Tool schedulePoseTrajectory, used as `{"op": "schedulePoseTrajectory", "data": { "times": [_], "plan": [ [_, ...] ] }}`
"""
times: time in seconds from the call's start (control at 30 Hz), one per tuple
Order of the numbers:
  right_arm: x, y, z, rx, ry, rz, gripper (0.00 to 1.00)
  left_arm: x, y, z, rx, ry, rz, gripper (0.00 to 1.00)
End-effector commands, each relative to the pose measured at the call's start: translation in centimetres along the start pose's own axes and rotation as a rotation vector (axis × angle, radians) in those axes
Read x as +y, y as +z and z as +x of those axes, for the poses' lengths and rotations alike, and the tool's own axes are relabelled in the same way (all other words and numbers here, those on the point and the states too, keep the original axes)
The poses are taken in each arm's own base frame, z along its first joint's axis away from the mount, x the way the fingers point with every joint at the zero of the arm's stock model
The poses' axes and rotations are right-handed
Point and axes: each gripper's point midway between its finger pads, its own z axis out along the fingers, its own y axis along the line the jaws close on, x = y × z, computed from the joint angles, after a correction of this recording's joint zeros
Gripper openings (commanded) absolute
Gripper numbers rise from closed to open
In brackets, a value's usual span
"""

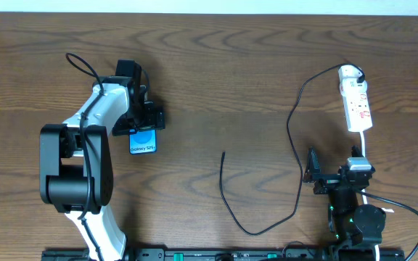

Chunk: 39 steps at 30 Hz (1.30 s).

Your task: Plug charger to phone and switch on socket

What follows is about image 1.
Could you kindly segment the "blue Samsung Galaxy smartphone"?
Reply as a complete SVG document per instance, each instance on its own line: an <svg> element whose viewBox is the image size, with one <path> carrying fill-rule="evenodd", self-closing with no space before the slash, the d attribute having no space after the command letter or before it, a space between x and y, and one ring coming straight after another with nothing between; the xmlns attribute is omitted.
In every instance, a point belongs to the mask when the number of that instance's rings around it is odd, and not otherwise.
<svg viewBox="0 0 418 261"><path fill-rule="evenodd" d="M156 130L129 133L130 154L148 154L157 151Z"/></svg>

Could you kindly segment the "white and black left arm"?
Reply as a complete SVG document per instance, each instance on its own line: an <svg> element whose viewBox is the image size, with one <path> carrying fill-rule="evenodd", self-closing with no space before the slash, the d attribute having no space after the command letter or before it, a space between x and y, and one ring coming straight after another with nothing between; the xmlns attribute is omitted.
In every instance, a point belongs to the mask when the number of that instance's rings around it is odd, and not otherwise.
<svg viewBox="0 0 418 261"><path fill-rule="evenodd" d="M135 260L136 250L110 205L114 178L110 136L128 136L132 155L154 153L164 115L147 98L146 73L98 77L85 104L40 133L41 199L79 230L85 250L46 250L42 260Z"/></svg>

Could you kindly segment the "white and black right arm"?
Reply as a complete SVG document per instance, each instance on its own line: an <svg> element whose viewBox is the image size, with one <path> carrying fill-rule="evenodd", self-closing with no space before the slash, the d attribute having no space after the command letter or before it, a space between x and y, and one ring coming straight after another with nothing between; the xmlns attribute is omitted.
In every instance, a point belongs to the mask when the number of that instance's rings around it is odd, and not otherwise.
<svg viewBox="0 0 418 261"><path fill-rule="evenodd" d="M323 174L315 150L308 149L303 181L313 192L328 196L329 229L337 241L324 250L329 260L380 260L379 244L385 228L384 210L358 202L358 193L369 185L374 167L353 146L351 157L334 174Z"/></svg>

